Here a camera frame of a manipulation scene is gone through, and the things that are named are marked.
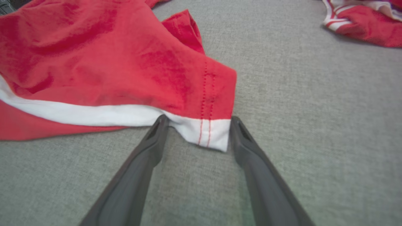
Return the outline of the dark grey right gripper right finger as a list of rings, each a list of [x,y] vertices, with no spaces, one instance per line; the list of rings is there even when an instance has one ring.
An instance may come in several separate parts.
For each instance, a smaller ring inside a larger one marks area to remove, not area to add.
[[[315,226],[239,117],[231,118],[230,142],[245,174],[256,226]]]

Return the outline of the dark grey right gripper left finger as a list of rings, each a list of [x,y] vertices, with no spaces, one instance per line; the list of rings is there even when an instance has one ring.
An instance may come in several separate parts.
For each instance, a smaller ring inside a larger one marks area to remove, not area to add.
[[[167,139],[169,119],[157,118],[79,226],[140,226],[153,169]]]

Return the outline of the red shorts with white stripe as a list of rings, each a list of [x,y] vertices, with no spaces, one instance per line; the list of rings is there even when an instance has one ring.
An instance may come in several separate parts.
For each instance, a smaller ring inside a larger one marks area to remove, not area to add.
[[[151,126],[228,146],[236,71],[208,57],[167,0],[32,0],[0,16],[0,141]]]

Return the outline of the red jersey with white trim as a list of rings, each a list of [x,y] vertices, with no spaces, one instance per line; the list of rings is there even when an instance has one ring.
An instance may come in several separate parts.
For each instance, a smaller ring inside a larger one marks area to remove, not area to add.
[[[402,48],[402,0],[322,0],[323,25],[355,40]]]

